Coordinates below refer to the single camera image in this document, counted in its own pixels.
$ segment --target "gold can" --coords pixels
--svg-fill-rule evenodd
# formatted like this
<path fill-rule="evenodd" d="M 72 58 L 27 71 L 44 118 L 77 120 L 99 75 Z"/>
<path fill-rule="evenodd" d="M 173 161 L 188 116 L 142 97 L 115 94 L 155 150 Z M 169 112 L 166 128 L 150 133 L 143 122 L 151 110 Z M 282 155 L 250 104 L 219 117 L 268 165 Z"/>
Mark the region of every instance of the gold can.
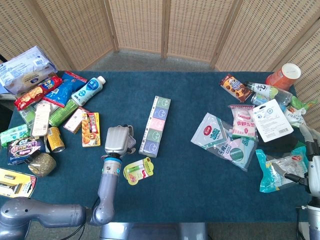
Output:
<path fill-rule="evenodd" d="M 65 144 L 61 139 L 59 128 L 52 126 L 48 129 L 48 141 L 51 151 L 53 153 L 59 153 L 65 150 Z"/>

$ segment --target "teal tablecloth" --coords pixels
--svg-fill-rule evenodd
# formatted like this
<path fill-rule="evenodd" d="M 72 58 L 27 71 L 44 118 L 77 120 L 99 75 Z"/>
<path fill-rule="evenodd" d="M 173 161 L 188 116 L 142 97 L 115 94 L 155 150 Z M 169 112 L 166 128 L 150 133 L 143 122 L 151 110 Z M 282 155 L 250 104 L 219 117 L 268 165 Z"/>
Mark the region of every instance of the teal tablecloth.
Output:
<path fill-rule="evenodd" d="M 301 186 L 273 193 L 259 192 L 262 171 L 254 155 L 248 172 L 190 142 L 207 112 L 232 124 L 230 104 L 238 100 L 219 86 L 226 72 L 75 72 L 90 79 L 103 76 L 107 84 L 84 106 L 100 114 L 100 147 L 83 148 L 81 131 L 60 132 L 66 149 L 52 154 L 54 172 L 39 178 L 32 198 L 53 204 L 91 206 L 97 198 L 109 127 L 134 126 L 140 147 L 155 95 L 170 98 L 154 175 L 128 184 L 122 172 L 115 196 L 116 222 L 293 222 L 295 206 L 309 197 Z M 234 72 L 240 81 L 263 83 L 269 72 Z M 11 127 L 23 120 L 15 110 Z M 144 158 L 126 155 L 123 165 Z M 30 174 L 26 164 L 7 165 L 6 151 L 0 167 Z M 0 204 L 7 198 L 0 197 Z"/>

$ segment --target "orange cup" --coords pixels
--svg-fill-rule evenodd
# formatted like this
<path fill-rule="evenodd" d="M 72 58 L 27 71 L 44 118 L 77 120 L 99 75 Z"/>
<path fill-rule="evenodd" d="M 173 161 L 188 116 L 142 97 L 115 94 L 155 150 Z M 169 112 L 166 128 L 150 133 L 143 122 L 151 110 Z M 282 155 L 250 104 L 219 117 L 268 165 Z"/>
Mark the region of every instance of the orange cup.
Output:
<path fill-rule="evenodd" d="M 266 78 L 265 83 L 288 91 L 301 76 L 300 68 L 293 63 L 286 63 L 281 69 Z"/>

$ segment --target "robotic arm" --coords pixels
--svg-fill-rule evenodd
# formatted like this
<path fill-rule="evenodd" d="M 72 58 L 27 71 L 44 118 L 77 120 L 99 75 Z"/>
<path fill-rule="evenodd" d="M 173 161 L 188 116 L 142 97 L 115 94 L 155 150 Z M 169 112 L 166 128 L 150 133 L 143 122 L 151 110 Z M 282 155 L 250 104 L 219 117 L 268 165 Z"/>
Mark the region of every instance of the robotic arm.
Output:
<path fill-rule="evenodd" d="M 105 141 L 104 164 L 98 196 L 100 203 L 91 209 L 77 204 L 47 204 L 27 197 L 8 200 L 0 209 L 0 240 L 24 240 L 31 220 L 36 219 L 45 228 L 77 227 L 85 222 L 103 226 L 114 217 L 121 158 L 135 152 L 132 126 L 110 127 Z"/>

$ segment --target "barcode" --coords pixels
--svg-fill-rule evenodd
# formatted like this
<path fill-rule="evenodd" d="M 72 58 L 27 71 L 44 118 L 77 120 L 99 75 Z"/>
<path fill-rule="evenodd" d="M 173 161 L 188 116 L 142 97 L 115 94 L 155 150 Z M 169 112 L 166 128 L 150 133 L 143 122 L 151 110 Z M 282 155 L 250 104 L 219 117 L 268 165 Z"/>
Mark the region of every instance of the barcode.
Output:
<path fill-rule="evenodd" d="M 283 134 L 283 133 L 288 132 L 288 131 L 289 131 L 288 128 L 284 128 L 284 129 L 280 130 L 279 133 Z"/>
<path fill-rule="evenodd" d="M 265 135 L 267 138 L 272 138 L 272 137 L 274 137 L 274 136 L 276 136 L 275 135 L 275 133 L 273 132 L 273 133 L 270 133 L 270 134 L 268 134 L 268 135 Z"/>

